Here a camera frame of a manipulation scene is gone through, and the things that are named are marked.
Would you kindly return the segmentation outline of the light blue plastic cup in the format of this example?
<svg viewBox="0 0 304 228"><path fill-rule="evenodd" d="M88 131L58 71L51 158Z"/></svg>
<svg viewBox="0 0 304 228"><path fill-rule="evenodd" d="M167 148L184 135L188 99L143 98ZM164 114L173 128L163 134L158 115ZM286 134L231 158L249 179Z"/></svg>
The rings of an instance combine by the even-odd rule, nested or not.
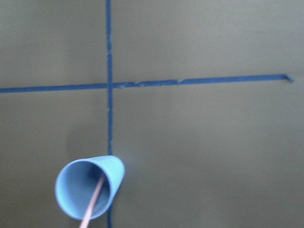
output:
<svg viewBox="0 0 304 228"><path fill-rule="evenodd" d="M110 208L124 174L124 163L115 156L98 156L72 161L57 177L55 184L57 202L68 216L82 220L97 183L104 175L104 183L91 216L91 219L95 219Z"/></svg>

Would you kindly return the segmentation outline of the pink chopstick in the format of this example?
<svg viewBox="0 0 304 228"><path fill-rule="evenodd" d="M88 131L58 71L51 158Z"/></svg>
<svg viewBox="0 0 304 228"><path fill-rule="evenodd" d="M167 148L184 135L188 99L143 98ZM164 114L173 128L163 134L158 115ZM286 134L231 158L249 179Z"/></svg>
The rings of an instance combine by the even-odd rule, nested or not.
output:
<svg viewBox="0 0 304 228"><path fill-rule="evenodd" d="M99 194L101 192L101 189L102 189L102 186L103 186L103 183L104 183L104 179L105 179L105 176L104 174L101 175L97 185L96 185L96 188L94 190L94 193L90 199L90 202L88 204L88 207L86 209L86 212L85 212L85 215L79 225L79 228L87 228L88 225L89 225L89 222L91 220L91 216L92 216L92 213L94 211L94 207L95 207L95 204L98 200L98 197L99 197Z"/></svg>

